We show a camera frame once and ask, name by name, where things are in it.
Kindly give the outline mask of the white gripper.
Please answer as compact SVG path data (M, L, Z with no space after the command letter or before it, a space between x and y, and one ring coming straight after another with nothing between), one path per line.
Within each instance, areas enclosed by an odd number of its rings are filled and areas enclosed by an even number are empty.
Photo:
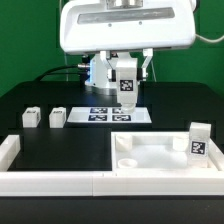
M140 0L121 7L122 0L69 0L60 19L60 46L69 54L100 52L110 82L116 71L110 51L141 51L144 62L137 80L145 81L153 49L186 48L195 40L196 0Z

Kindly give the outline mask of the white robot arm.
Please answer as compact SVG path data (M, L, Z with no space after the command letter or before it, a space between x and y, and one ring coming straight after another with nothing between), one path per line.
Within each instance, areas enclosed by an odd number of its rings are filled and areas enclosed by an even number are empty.
M68 0L60 16L60 46L71 55L89 55L90 77L85 84L98 90L115 90L121 66L143 54L143 77L156 50L176 50L195 40L197 0Z

